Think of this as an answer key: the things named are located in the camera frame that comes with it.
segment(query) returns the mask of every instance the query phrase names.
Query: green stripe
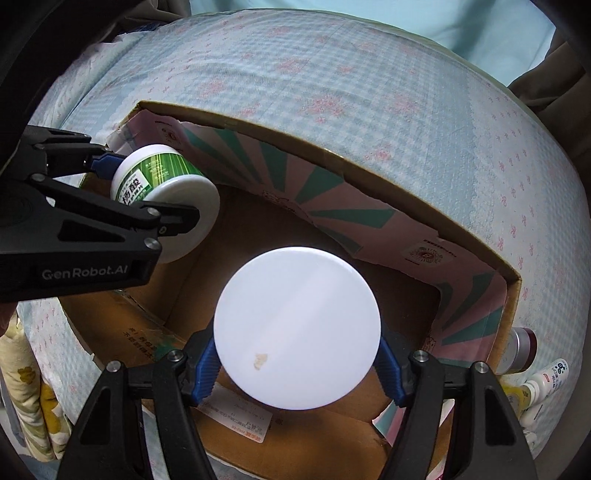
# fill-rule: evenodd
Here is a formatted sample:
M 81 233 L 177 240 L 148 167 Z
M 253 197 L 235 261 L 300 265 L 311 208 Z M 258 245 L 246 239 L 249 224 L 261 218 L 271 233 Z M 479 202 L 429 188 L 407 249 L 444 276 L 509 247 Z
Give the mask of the green stripe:
M 154 361 L 160 360 L 169 351 L 174 350 L 177 345 L 178 340 L 174 337 L 174 335 L 163 335 L 160 343 L 154 350 Z
M 382 228 L 392 218 L 394 212 L 395 210 L 392 209 L 315 210 L 310 212 L 310 215 L 357 223 L 372 228 Z
M 335 232 L 334 230 L 332 230 L 328 227 L 325 227 L 325 226 L 317 225 L 317 227 L 319 230 L 326 233 L 326 235 L 331 236 L 338 243 L 340 243 L 343 247 L 345 247 L 345 250 L 347 250 L 347 252 L 349 252 L 350 254 L 355 254 L 359 250 L 361 250 L 361 245 L 359 245 L 354 240 L 351 240 L 348 236 L 343 235 L 342 233 L 339 233 L 339 232 Z
M 343 182 L 344 180 L 341 177 L 335 175 L 331 171 L 325 170 L 321 167 L 315 167 L 306 180 L 306 183 L 295 197 L 295 202 L 299 205 L 309 202 L 321 193 L 328 192 Z
M 230 185 L 230 187 L 235 187 L 237 189 L 242 188 L 242 186 L 240 186 L 234 179 L 231 179 L 230 177 L 228 177 L 227 175 L 223 174 L 220 171 L 212 170 L 211 168 L 208 168 L 207 171 L 205 172 L 205 174 L 207 175 L 207 178 L 210 179 L 214 183 L 222 183 L 224 185 Z
M 260 145 L 273 187 L 280 192 L 284 192 L 285 177 L 287 175 L 287 153 L 267 143 L 261 142 Z
M 447 283 L 438 283 L 435 285 L 439 292 L 441 293 L 441 300 L 439 301 L 439 309 L 437 310 L 437 315 L 435 316 L 436 319 L 440 318 L 445 312 L 446 308 L 449 306 L 449 303 L 452 300 L 453 296 L 453 287 Z
M 386 435 L 390 428 L 390 425 L 394 421 L 394 416 L 396 415 L 396 411 L 398 410 L 398 406 L 392 402 L 390 405 L 386 407 L 382 418 L 376 423 L 375 427 L 382 435 Z
M 446 330 L 451 327 L 456 321 L 458 321 L 462 315 L 464 315 L 472 306 L 480 300 L 480 298 L 486 292 L 486 289 L 491 284 L 492 277 L 495 275 L 494 272 L 483 273 L 480 275 L 474 275 L 472 277 L 472 290 L 468 296 L 464 299 L 462 304 L 457 310 L 447 319 L 443 325 L 442 330 Z
M 256 168 L 251 162 L 250 157 L 242 148 L 242 144 L 240 140 L 238 140 L 238 136 L 232 130 L 221 130 L 216 129 L 216 133 L 218 136 L 225 142 L 225 144 L 234 152 L 234 155 L 237 156 L 238 160 L 242 162 L 245 168 L 248 170 L 248 173 L 251 174 L 252 178 L 255 179 L 258 183 L 262 183 L 261 177 L 259 176 Z
M 218 162 L 220 162 L 222 165 L 224 165 L 224 167 L 226 167 L 228 170 L 233 172 L 236 176 L 238 176 L 242 180 L 250 183 L 250 181 L 246 178 L 246 176 L 240 170 L 238 170 L 232 163 L 230 163 L 224 157 L 224 155 L 222 155 L 220 152 L 218 152 L 215 148 L 213 148 L 207 142 L 201 140 L 197 135 L 195 135 L 190 130 L 185 128 L 184 132 L 185 132 L 185 135 L 187 135 L 187 138 L 189 139 L 189 141 L 191 142 L 191 145 L 193 145 L 194 147 L 197 147 L 199 150 L 206 153 L 210 157 L 215 158 Z
M 440 357 L 437 357 L 437 360 L 439 360 L 442 364 L 455 365 L 457 367 L 464 367 L 464 368 L 470 368 L 472 366 L 472 364 L 474 363 L 474 362 L 469 362 L 467 360 L 454 360 L 452 358 L 440 358 Z
M 499 328 L 502 312 L 503 307 L 499 307 L 494 312 L 490 312 L 488 315 L 478 320 L 476 323 L 445 337 L 441 341 L 441 345 L 445 346 L 454 343 L 467 342 L 469 340 L 476 340 L 496 333 Z

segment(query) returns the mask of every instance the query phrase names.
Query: small bottle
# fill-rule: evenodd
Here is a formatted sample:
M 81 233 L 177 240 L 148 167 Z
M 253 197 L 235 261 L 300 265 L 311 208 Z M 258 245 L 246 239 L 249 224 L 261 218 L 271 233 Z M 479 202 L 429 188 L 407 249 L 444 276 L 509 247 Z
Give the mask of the small bottle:
M 523 385 L 530 391 L 531 402 L 529 406 L 544 401 L 548 395 L 552 395 L 558 390 L 568 377 L 569 365 L 563 358 L 555 360 L 542 371 L 534 374 Z
M 540 418 L 540 412 L 544 408 L 543 403 L 538 403 L 531 408 L 528 408 L 519 419 L 519 423 L 523 428 L 534 432 L 538 426 L 538 419 Z
M 505 395 L 507 395 L 511 408 L 515 412 L 515 416 L 520 418 L 524 410 L 531 405 L 530 389 L 525 385 L 521 385 L 520 387 L 503 385 L 502 388 Z

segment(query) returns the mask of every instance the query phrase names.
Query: printed paper slip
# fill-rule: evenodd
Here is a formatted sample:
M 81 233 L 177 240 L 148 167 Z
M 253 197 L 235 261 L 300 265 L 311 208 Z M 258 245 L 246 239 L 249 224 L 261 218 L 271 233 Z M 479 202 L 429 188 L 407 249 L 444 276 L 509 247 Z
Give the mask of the printed paper slip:
M 218 383 L 214 385 L 212 394 L 197 408 L 216 422 L 258 443 L 265 440 L 272 417 L 270 411 Z

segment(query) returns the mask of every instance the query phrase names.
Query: brown fabric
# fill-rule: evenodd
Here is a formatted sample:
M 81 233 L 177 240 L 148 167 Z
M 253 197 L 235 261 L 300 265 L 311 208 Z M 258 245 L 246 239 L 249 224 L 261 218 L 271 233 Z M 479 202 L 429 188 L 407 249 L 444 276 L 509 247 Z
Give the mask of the brown fabric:
M 557 32 L 545 60 L 509 85 L 550 130 L 591 199 L 591 77 Z

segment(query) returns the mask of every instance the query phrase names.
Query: paper label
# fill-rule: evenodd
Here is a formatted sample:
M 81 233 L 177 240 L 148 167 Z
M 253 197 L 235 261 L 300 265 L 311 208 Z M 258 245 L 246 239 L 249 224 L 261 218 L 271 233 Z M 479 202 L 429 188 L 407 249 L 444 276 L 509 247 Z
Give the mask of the paper label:
M 202 413 L 257 443 L 265 440 L 272 413 L 220 384 L 197 407 Z
M 118 202 L 131 205 L 165 181 L 181 175 L 201 175 L 197 167 L 176 153 L 158 153 L 143 159 L 125 176 L 117 191 Z
M 135 170 L 121 186 L 119 201 L 126 205 L 131 205 L 149 187 L 151 185 L 141 170 Z
M 515 415 L 519 415 L 519 397 L 514 393 L 507 394 L 507 400 L 509 400 L 509 405 L 515 412 Z

